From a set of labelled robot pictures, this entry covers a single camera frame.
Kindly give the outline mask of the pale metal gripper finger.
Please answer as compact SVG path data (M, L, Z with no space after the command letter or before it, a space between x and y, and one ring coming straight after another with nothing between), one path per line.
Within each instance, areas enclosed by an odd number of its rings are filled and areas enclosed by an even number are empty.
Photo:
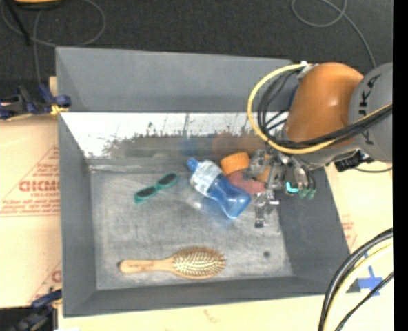
M264 228L267 224L265 213L267 211L267 203L257 203L255 207L255 228Z
M280 199L275 197L274 191L265 193L264 215L269 216L280 205Z

